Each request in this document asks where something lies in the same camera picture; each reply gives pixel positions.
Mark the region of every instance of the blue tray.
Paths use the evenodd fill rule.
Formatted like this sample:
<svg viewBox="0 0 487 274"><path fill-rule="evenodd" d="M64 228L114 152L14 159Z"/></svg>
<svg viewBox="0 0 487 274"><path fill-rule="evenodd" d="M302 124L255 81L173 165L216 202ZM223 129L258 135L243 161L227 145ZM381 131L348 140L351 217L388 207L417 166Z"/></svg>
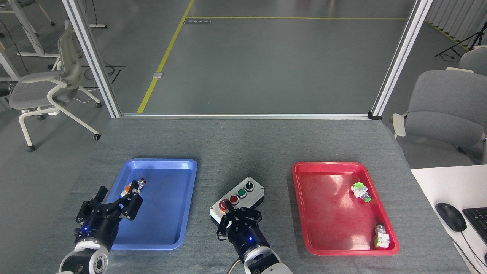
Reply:
<svg viewBox="0 0 487 274"><path fill-rule="evenodd" d="M107 203L124 187L144 178L144 199L133 221L123 219L112 249L173 250L186 234L187 217L198 165L191 159L131 159L113 184Z"/></svg>

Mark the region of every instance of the black selector switch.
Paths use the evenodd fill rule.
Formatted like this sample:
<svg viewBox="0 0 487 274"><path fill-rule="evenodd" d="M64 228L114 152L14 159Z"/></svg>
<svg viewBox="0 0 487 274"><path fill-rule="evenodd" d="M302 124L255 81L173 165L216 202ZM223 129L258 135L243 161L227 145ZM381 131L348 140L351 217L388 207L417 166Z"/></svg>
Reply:
<svg viewBox="0 0 487 274"><path fill-rule="evenodd" d="M251 183L250 181L248 181L246 184L245 184L245 189L248 191L248 192L251 192L254 190L254 184Z"/></svg>

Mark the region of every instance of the office chair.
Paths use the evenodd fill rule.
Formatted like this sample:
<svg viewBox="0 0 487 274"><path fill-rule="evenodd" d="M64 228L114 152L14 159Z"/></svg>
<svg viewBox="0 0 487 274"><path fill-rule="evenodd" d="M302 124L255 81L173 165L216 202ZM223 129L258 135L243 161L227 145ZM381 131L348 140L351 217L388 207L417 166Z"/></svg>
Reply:
<svg viewBox="0 0 487 274"><path fill-rule="evenodd" d="M393 114L398 139L411 168L472 165L475 161L458 147L483 142L486 161L487 77L459 70L433 70L421 74L414 86L408 111Z"/></svg>
<svg viewBox="0 0 487 274"><path fill-rule="evenodd" d="M34 115L38 115L38 119L42 120L45 113L61 111L94 133L95 140L100 139L98 131L62 106L62 103L75 97L78 89L93 99L97 108L102 106L100 100L81 86L83 73L79 62L79 53L75 49L75 39L73 26L67 21L66 30L57 42L60 62L62 63L62 66L59 66L61 70L34 73L22 77L10 96L10 106L14 109L24 110L19 117L19 123L29 152L36 148L32 144L24 119Z"/></svg>
<svg viewBox="0 0 487 274"><path fill-rule="evenodd" d="M487 46L475 46L474 50L465 53L460 58L458 67L487 76Z"/></svg>

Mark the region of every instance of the computer mouse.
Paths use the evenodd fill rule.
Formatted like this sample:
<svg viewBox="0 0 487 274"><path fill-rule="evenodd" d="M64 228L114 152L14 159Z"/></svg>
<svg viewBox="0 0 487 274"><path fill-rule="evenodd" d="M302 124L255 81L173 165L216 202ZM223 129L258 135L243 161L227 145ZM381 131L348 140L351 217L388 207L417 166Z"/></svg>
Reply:
<svg viewBox="0 0 487 274"><path fill-rule="evenodd" d="M465 218L463 218L463 215L454 206L447 203L437 203L434 207L451 230L460 232L467 229Z"/></svg>

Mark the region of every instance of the gray table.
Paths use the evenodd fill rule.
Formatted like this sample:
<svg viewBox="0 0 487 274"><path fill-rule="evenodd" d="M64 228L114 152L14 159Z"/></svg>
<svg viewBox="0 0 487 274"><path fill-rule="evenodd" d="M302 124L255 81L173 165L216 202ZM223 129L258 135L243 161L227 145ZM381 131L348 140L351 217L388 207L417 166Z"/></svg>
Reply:
<svg viewBox="0 0 487 274"><path fill-rule="evenodd" d="M380 121L143 118L110 121L27 273L55 273L74 247L74 218L81 202L102 184L110 188L125 161L145 157L191 158L198 163L186 238L173 251L111 251L108 273L226 273L237 254L230 243L218 241L208 208L247 176L266 187L258 207L261 230L295 274L468 273L400 147ZM399 253L309 253L291 174L298 161L364 164L399 239ZM243 274L242 265L234 273Z"/></svg>

